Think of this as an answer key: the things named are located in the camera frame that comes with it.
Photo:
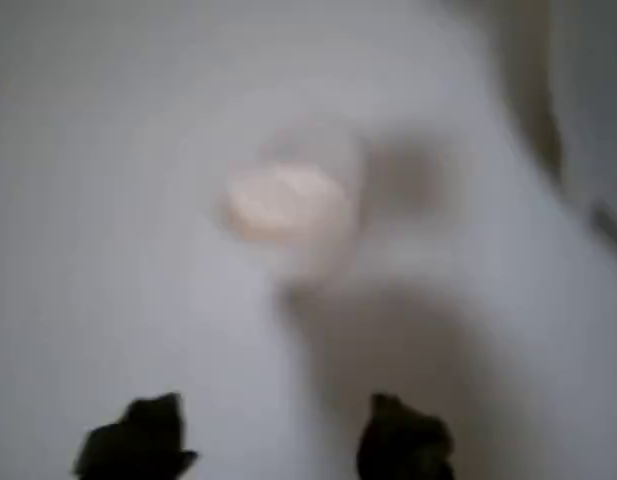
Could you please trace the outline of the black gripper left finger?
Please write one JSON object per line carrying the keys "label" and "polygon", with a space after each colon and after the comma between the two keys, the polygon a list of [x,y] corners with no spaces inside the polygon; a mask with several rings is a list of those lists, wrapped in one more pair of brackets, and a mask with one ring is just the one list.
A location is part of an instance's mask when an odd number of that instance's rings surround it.
{"label": "black gripper left finger", "polygon": [[77,479],[179,479],[198,462],[185,447],[182,396],[133,400],[117,420],[91,430],[77,454]]}

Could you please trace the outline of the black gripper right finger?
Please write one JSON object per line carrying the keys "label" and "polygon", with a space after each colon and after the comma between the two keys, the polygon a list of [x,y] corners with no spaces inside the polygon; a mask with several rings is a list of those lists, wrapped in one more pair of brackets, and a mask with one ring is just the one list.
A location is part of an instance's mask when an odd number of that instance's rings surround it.
{"label": "black gripper right finger", "polygon": [[453,451],[453,437],[440,417],[393,394],[370,396],[369,418],[356,452],[360,479],[452,479]]}

